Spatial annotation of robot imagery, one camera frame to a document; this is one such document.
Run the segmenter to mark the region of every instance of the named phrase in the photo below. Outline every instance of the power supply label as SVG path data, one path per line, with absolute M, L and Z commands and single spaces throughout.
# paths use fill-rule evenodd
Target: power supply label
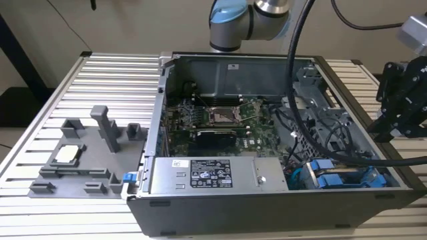
M 192 188 L 232 188 L 232 167 L 229 160 L 190 160 Z

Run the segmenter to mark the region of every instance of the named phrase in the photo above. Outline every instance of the aluminum extrusion table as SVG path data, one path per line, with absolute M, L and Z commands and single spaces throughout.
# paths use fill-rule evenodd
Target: aluminum extrusion table
M 374 101 L 377 80 L 362 65 L 328 60 L 369 117 L 380 108 Z M 148 239 L 120 199 L 28 198 L 28 187 L 38 175 L 68 117 L 96 126 L 89 112 L 106 105 L 118 126 L 140 123 L 148 128 L 158 80 L 158 56 L 93 53 L 78 58 L 49 101 L 0 164 L 0 237 L 20 240 Z M 425 139 L 392 140 L 404 158 L 427 155 Z M 427 165 L 411 167 L 427 184 Z M 427 197 L 408 207 L 386 210 L 356 230 L 321 230 L 194 236 L 193 239 L 427 239 Z

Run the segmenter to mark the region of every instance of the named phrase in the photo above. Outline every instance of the barcode sticker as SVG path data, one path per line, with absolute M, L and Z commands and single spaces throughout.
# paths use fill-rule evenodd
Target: barcode sticker
M 172 168 L 188 168 L 188 166 L 189 166 L 188 160 L 180 160 L 180 159 L 172 160 Z
M 238 70 L 238 64 L 228 64 L 228 70 Z

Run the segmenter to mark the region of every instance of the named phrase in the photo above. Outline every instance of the white wall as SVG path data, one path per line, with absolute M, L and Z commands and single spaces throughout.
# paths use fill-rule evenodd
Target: white wall
M 24 80 L 0 49 L 0 95 L 9 87 L 25 87 Z
M 209 51 L 210 0 L 50 0 L 93 52 L 158 54 Z M 85 45 L 45 0 L 0 0 L 0 13 L 50 86 Z M 250 53 L 277 53 L 280 42 L 246 42 Z
M 209 50 L 208 12 L 213 0 L 97 0 L 96 11 L 89 0 L 50 1 L 94 52 L 157 54 Z M 427 11 L 425 0 L 337 0 L 337 3 L 342 14 L 360 25 L 404 21 L 408 15 Z M 0 0 L 0 13 L 41 78 L 53 87 L 86 47 L 45 0 Z M 360 59 L 372 72 L 380 72 L 384 62 L 412 56 L 395 33 L 395 29 L 376 32 L 349 29 L 332 13 L 330 1 L 317 0 L 297 53 Z M 241 51 L 277 54 L 284 53 L 281 47 L 280 41 L 250 41 L 241 45 Z
M 425 0 L 336 0 L 336 5 L 345 18 L 360 26 L 404 22 L 411 15 L 427 12 Z M 397 28 L 358 31 L 346 27 L 336 17 L 330 1 L 317 0 L 304 25 L 297 53 L 326 59 L 358 59 L 370 72 L 381 73 L 385 62 L 415 57 L 396 39 L 396 33 Z

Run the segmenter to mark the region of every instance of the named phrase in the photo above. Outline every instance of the black cable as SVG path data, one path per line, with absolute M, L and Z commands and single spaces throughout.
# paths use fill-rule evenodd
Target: black cable
M 1 146 L 1 147 L 5 147 L 6 149 L 12 149 L 12 147 L 10 147 L 10 146 L 4 145 L 4 144 L 1 144 L 1 143 L 0 143 L 0 146 Z
M 82 40 L 82 38 L 80 37 L 80 35 L 76 33 L 76 31 L 73 30 L 72 26 L 69 26 L 62 14 L 60 13 L 60 11 L 57 10 L 57 8 L 54 7 L 54 5 L 52 4 L 50 0 L 45 0 L 48 2 L 48 4 L 52 6 L 52 8 L 54 9 L 54 11 L 57 12 L 60 18 L 64 20 L 69 30 L 73 32 L 73 34 L 78 37 L 78 39 L 81 40 L 81 42 L 84 43 L 84 45 L 86 46 L 88 50 L 92 52 L 92 49 L 89 47 L 89 45 L 86 44 L 86 42 Z
M 345 131 L 345 134 L 346 134 L 346 139 L 348 139 L 348 144 L 345 144 L 345 141 L 341 137 L 338 137 L 338 139 L 341 140 L 344 146 L 345 146 L 345 151 L 346 151 L 346 154 L 350 155 L 350 151 L 353 150 L 354 148 L 354 144 L 353 144 L 353 138 L 352 138 L 352 135 L 350 135 L 350 132 L 349 132 L 349 129 L 345 125 L 337 125 L 336 127 L 333 127 L 332 131 L 328 133 L 326 137 L 325 137 L 325 140 L 324 140 L 324 147 L 328 148 L 328 143 L 329 143 L 329 140 L 330 140 L 330 137 L 333 135 L 333 133 L 338 130 L 338 129 L 344 129 Z
M 294 25 L 294 30 L 290 38 L 289 47 L 288 47 L 286 61 L 285 61 L 284 91 L 286 95 L 288 106 L 293 114 L 294 123 L 297 125 L 301 135 L 305 137 L 305 140 L 308 141 L 308 143 L 312 145 L 312 147 L 317 150 L 320 154 L 346 164 L 377 166 L 377 167 L 413 166 L 413 165 L 427 164 L 425 156 L 412 157 L 404 160 L 374 160 L 374 159 L 364 159 L 358 157 L 344 156 L 334 152 L 330 152 L 328 149 L 322 147 L 321 144 L 316 142 L 316 140 L 313 140 L 308 132 L 308 129 L 305 128 L 305 124 L 302 122 L 302 119 L 298 113 L 298 109 L 294 101 L 294 95 L 293 95 L 293 81 L 292 81 L 296 48 L 298 45 L 298 39 L 301 36 L 304 22 L 306 20 L 306 16 L 313 6 L 313 3 L 314 3 L 314 0 L 306 0 L 305 5 L 302 7 L 302 10 Z
M 282 163 L 285 167 L 288 166 L 289 159 L 290 159 L 293 152 L 294 152 L 294 149 L 298 145 L 298 139 L 296 137 L 293 137 L 293 139 L 294 139 L 293 147 L 292 147 L 290 151 L 288 152 L 286 159 L 284 160 L 284 163 Z
M 274 117 L 276 117 L 277 120 L 278 120 L 280 125 L 285 128 L 285 130 L 288 130 L 289 132 L 293 132 L 292 129 L 290 129 L 290 128 L 285 125 L 285 123 L 282 122 L 281 117 L 280 117 L 280 114 L 278 114 L 278 111 L 274 110 L 273 113 L 274 113 Z
M 181 85 L 180 85 L 180 93 L 178 93 L 178 96 L 180 96 L 180 97 L 182 97 L 182 94 L 184 94 L 184 91 L 185 91 L 185 85 L 186 85 L 188 83 L 194 84 L 196 82 L 194 82 L 193 80 L 186 80 L 186 81 L 184 81 L 184 82 L 181 83 Z
M 357 25 L 352 24 L 342 16 L 342 14 L 338 10 L 338 7 L 336 6 L 334 0 L 330 0 L 330 4 L 332 4 L 333 11 L 337 15 L 337 18 L 352 29 L 361 30 L 361 31 L 370 31 L 370 30 L 381 30 L 381 29 L 393 29 L 393 28 L 401 27 L 401 25 L 403 25 L 403 22 L 399 22 L 399 23 L 393 23 L 393 24 L 376 25 L 376 26 L 357 26 Z
M 276 109 L 276 111 L 286 120 L 290 120 L 292 122 L 294 122 L 293 118 L 288 116 L 278 108 Z
M 317 119 L 317 122 L 321 123 L 322 125 L 326 125 L 326 124 L 324 123 L 324 120 L 330 120 L 330 121 L 336 122 L 337 125 L 341 125 L 341 122 L 340 122 L 336 118 L 332 118 L 332 117 L 328 117 L 328 116 L 318 118 L 318 119 Z

